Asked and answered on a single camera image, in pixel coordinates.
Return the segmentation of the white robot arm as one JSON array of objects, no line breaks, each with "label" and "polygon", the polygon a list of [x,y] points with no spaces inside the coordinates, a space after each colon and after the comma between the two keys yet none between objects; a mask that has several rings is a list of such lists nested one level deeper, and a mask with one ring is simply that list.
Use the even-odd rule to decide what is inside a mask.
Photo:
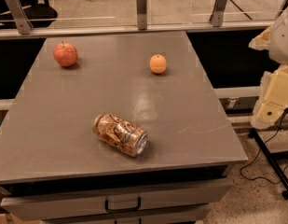
[{"label": "white robot arm", "polygon": [[274,72],[265,71],[260,81],[251,124],[263,130],[274,125],[288,108],[288,7],[272,25],[251,40],[249,47],[267,50],[269,59],[280,65]]}]

